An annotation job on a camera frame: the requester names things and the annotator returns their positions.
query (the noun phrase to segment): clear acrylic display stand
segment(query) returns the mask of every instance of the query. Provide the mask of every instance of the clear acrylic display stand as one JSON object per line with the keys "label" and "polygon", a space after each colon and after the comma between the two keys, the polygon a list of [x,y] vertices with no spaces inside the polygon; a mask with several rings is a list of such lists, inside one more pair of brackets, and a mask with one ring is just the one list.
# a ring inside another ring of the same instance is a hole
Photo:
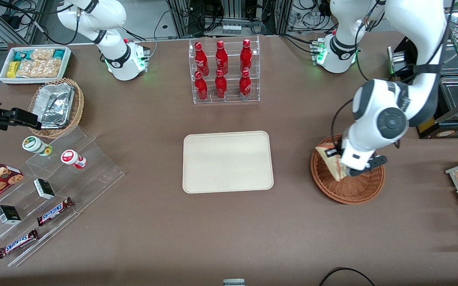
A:
{"label": "clear acrylic display stand", "polygon": [[[22,222],[14,226],[0,221],[0,248],[28,234],[33,228],[36,228],[40,237],[38,241],[29,242],[5,257],[8,266],[20,265],[124,175],[94,140],[93,136],[80,127],[57,138],[51,143],[52,154],[48,157],[38,154],[31,157],[20,167],[24,179],[0,196],[0,205],[14,206],[22,219]],[[86,167],[76,169],[63,164],[60,156],[67,149],[73,149],[86,158]],[[49,181],[56,193],[54,199],[47,200],[38,196],[33,184],[36,178]],[[71,197],[74,205],[43,226],[38,226],[37,218],[67,197]]]}
{"label": "clear acrylic display stand", "polygon": [[[249,78],[252,81],[252,85],[250,86],[250,98],[247,100],[240,99],[240,78],[241,78],[241,70],[240,70],[240,53],[241,49],[243,48],[243,40],[249,39],[250,40],[250,49],[252,50],[252,67],[250,69]],[[227,51],[228,59],[229,59],[229,73],[225,75],[225,79],[227,80],[227,96],[225,99],[219,99],[216,95],[215,89],[215,78],[216,74],[215,71],[217,70],[217,64],[215,61],[215,54],[217,53],[217,40],[213,38],[204,38],[204,39],[196,39],[190,40],[189,43],[189,62],[190,62],[190,80],[192,81],[192,94],[193,100],[195,104],[202,103],[202,104],[213,104],[213,103],[248,103],[248,102],[256,102],[260,100],[260,48],[259,48],[259,38],[257,36],[254,37],[229,37],[223,38],[224,40],[224,47]],[[200,101],[197,92],[196,86],[194,82],[196,78],[194,77],[194,72],[197,70],[196,66],[196,49],[194,49],[194,44],[196,42],[200,42],[202,44],[202,49],[206,53],[208,57],[208,67],[210,69],[210,73],[208,76],[204,77],[206,84],[208,85],[208,100],[207,101]]]}

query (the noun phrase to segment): bottle cap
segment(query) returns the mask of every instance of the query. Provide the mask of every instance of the bottle cap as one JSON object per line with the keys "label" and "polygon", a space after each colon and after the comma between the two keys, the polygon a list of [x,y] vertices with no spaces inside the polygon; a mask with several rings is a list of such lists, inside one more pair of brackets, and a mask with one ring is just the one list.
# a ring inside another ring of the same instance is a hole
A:
{"label": "bottle cap", "polygon": [[77,161],[79,158],[79,154],[75,152],[74,150],[66,150],[63,152],[61,155],[61,161],[65,163],[66,165],[72,165]]}

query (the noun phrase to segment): white container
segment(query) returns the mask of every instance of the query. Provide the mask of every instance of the white container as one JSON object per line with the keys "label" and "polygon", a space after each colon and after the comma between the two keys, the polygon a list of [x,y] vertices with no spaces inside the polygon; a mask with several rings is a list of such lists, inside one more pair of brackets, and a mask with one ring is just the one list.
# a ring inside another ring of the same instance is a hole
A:
{"label": "white container", "polygon": [[83,158],[74,150],[66,150],[63,152],[61,161],[66,165],[73,165],[77,169],[82,169],[86,166],[86,158]]}
{"label": "white container", "polygon": [[[36,48],[44,48],[44,49],[56,49],[56,50],[64,50],[65,54],[61,60],[60,70],[58,71],[58,76],[56,77],[42,77],[42,78],[8,78],[8,66],[13,61],[15,54],[20,51],[29,51]],[[7,58],[5,60],[5,64],[3,65],[1,72],[0,72],[0,81],[2,83],[6,83],[7,85],[32,85],[34,83],[48,83],[49,81],[53,81],[56,79],[62,79],[65,75],[67,70],[68,61],[70,59],[71,51],[68,47],[65,46],[29,46],[29,47],[18,47],[18,48],[11,48],[8,51]]]}
{"label": "white container", "polygon": [[193,134],[183,142],[187,193],[268,190],[273,187],[270,139],[264,131]]}
{"label": "white container", "polygon": [[36,136],[29,136],[24,139],[22,148],[31,153],[39,154],[42,157],[49,156],[52,153],[52,146],[44,143]]}

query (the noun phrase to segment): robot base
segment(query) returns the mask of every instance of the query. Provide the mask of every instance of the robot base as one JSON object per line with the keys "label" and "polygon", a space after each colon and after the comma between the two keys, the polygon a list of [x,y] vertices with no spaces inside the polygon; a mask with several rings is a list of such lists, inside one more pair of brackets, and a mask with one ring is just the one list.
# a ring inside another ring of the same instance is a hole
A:
{"label": "robot base", "polygon": [[352,56],[347,54],[349,57],[346,60],[341,60],[330,48],[331,38],[333,38],[333,35],[327,35],[310,44],[311,51],[319,53],[312,55],[312,63],[315,66],[322,66],[332,73],[343,73],[355,62],[355,54]]}
{"label": "robot base", "polygon": [[120,68],[111,67],[107,60],[105,63],[115,78],[119,80],[131,80],[142,73],[147,72],[149,65],[149,49],[135,44],[127,43],[130,47],[130,57]]}

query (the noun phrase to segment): white plastic tray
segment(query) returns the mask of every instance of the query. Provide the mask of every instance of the white plastic tray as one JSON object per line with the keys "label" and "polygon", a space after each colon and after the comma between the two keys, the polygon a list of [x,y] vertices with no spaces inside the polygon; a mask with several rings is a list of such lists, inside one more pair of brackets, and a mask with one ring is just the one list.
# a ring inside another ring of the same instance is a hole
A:
{"label": "white plastic tray", "polygon": [[264,131],[192,134],[183,142],[187,193],[268,190],[273,187],[270,138]]}
{"label": "white plastic tray", "polygon": [[[36,48],[45,48],[45,49],[56,49],[56,50],[65,50],[65,54],[61,60],[60,70],[58,71],[58,76],[56,77],[42,77],[42,78],[8,78],[8,66],[10,62],[13,60],[15,53],[18,51],[29,51]],[[0,81],[2,83],[6,83],[7,85],[32,85],[35,83],[48,83],[50,81],[61,79],[65,75],[67,70],[68,61],[70,59],[71,51],[68,47],[65,46],[31,46],[31,47],[19,47],[19,48],[11,48],[8,51],[7,58],[5,60],[5,64],[3,65],[1,72],[0,72]]]}

